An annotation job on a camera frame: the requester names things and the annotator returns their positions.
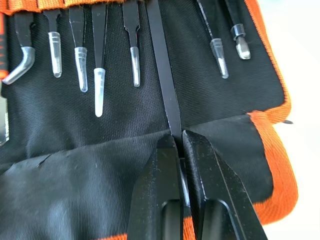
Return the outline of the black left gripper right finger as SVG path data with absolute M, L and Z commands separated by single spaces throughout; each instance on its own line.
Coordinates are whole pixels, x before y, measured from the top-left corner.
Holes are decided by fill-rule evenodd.
M 197 240 L 265 240 L 252 201 L 207 138 L 182 134 L 194 235 Z

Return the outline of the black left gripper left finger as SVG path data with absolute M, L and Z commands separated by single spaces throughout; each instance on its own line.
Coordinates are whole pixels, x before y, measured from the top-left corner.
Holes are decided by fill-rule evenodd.
M 178 151 L 168 134 L 158 140 L 134 184 L 127 239 L 181 240 L 183 217 Z

